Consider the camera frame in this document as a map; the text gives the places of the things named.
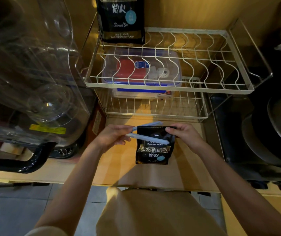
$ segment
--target plastic storage container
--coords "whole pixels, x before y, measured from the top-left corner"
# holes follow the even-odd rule
[[[164,93],[165,90],[147,90],[146,86],[180,87],[181,66],[174,51],[111,48],[103,63],[102,82],[115,84],[144,85],[143,89],[118,91]]]

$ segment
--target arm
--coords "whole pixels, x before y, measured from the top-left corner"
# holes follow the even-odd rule
[[[166,128],[166,131],[181,138],[199,155],[245,232],[249,236],[281,236],[281,214],[204,142],[192,125],[171,126],[177,129]]]
[[[55,226],[67,235],[74,235],[91,188],[101,155],[115,144],[124,145],[131,139],[125,134],[132,126],[108,125],[85,149],[80,160],[65,181],[35,228]]]

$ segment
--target forearm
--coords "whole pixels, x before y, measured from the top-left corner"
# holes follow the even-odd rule
[[[281,235],[281,214],[208,144],[197,150],[221,194],[248,235]]]
[[[91,188],[101,149],[91,143],[35,227],[55,226],[73,235]]]

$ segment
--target yellow label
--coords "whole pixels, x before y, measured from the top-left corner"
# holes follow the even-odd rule
[[[43,132],[56,133],[56,134],[66,133],[66,128],[64,127],[52,128],[52,127],[41,127],[40,125],[31,124],[29,129],[34,131],[43,131]]]

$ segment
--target hand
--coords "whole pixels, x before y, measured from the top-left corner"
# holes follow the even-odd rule
[[[170,126],[177,129],[166,127],[166,132],[179,137],[194,153],[197,153],[199,147],[207,144],[191,124],[173,123]]]
[[[125,145],[125,141],[130,142],[131,138],[125,134],[131,133],[132,129],[133,126],[128,125],[107,125],[92,143],[100,147],[103,154],[114,145]]]

